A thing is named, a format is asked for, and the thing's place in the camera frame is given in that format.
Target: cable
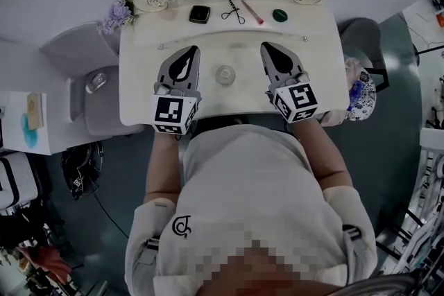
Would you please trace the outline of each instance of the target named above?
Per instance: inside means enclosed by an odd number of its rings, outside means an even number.
[[[106,216],[108,216],[108,218],[111,220],[112,223],[114,223],[114,225],[119,229],[120,232],[122,232],[122,234],[129,239],[130,237],[122,230],[122,228],[119,227],[119,225],[116,223],[116,221],[114,221],[111,216],[109,215],[109,213],[105,210],[105,207],[103,207],[102,203],[100,202],[99,198],[97,197],[96,194],[94,194],[94,197],[96,198],[97,202],[99,203],[100,207],[102,208],[103,212],[105,212]]]
[[[402,20],[403,22],[405,22],[405,24],[407,25],[407,28],[408,28],[412,33],[415,33],[417,36],[419,36],[419,37],[425,42],[425,44],[426,44],[427,46],[429,45],[429,42],[427,42],[423,36],[421,36],[419,33],[417,33],[414,29],[412,29],[412,28],[409,26],[409,24],[407,23],[406,19],[405,19],[400,13],[398,13],[398,16],[401,18],[401,20]]]
[[[444,42],[430,42],[429,45],[427,46],[427,49],[429,49],[431,44],[444,44]]]

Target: person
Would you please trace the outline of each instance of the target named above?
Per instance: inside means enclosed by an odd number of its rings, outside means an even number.
[[[132,296],[324,296],[376,267],[370,219],[315,119],[156,133],[125,279]]]

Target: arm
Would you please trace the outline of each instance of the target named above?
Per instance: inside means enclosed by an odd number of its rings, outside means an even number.
[[[144,202],[166,198],[177,204],[180,193],[179,144],[173,134],[156,133],[146,175]]]
[[[291,128],[302,144],[322,190],[333,186],[353,186],[341,153],[318,121],[309,119],[293,123]]]

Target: black cable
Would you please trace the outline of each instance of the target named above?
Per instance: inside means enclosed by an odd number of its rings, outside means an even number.
[[[431,46],[432,44],[444,44],[444,42],[427,42],[427,40],[426,40],[423,36],[421,36],[419,33],[417,33],[414,29],[412,29],[412,28],[409,26],[409,24],[407,23],[406,19],[405,19],[400,13],[398,13],[398,16],[403,20],[403,22],[407,25],[407,28],[408,28],[412,33],[414,33],[415,35],[417,35],[418,37],[420,37],[420,38],[424,41],[424,43],[427,45],[427,50],[426,50],[426,52],[429,50],[429,48],[430,48],[430,46]]]
[[[122,228],[119,227],[119,225],[116,223],[116,221],[114,221],[111,216],[109,215],[109,213],[105,210],[105,207],[103,207],[102,203],[100,202],[99,198],[97,197],[96,194],[94,194],[94,197],[96,198],[97,202],[99,203],[100,207],[102,208],[103,212],[105,212],[106,216],[108,216],[108,218],[111,220],[112,223],[114,223],[114,225],[119,229],[120,232],[122,232],[122,234],[129,239],[130,237],[128,237],[128,235],[122,230]]]

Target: black compact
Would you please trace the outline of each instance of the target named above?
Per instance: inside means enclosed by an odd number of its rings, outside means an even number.
[[[195,5],[189,12],[188,20],[190,22],[195,22],[196,24],[206,24],[208,18],[210,17],[210,7]]]

